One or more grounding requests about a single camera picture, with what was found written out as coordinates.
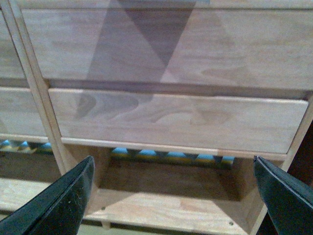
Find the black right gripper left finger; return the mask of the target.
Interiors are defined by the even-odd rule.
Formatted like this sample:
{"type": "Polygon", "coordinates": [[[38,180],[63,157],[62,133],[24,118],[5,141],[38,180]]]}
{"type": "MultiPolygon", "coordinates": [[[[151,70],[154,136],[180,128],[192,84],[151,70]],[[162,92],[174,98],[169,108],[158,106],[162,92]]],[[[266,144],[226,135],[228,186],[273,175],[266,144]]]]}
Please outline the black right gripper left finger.
{"type": "Polygon", "coordinates": [[[95,162],[77,166],[0,222],[2,235],[75,235],[92,191],[95,162]]]}

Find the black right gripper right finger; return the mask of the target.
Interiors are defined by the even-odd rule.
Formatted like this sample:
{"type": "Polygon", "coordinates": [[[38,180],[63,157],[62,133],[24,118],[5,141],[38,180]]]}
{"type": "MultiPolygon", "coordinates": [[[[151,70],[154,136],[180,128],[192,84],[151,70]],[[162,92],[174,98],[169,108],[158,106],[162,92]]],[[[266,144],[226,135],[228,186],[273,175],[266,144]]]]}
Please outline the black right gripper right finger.
{"type": "Polygon", "coordinates": [[[254,157],[259,194],[280,235],[313,233],[313,188],[273,163],[254,157]]]}

